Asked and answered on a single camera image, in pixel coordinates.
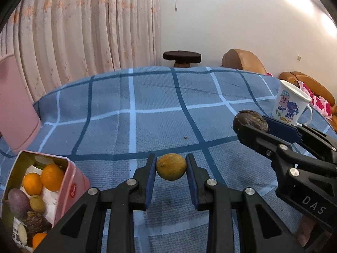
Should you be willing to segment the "right hand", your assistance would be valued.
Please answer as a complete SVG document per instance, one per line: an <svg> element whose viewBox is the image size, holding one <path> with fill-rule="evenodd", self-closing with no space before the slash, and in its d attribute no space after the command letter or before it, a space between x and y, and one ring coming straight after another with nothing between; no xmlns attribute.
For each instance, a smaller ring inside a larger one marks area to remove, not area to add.
<svg viewBox="0 0 337 253"><path fill-rule="evenodd" d="M306 216L302 216L298 230L296 232L296 240L302 247L304 247L308 243L315 225L316 223L313 220ZM319 252L324 244L328 241L330 236L331 235L327 231L325 231L320 237L319 241L316 243L314 251Z"/></svg>

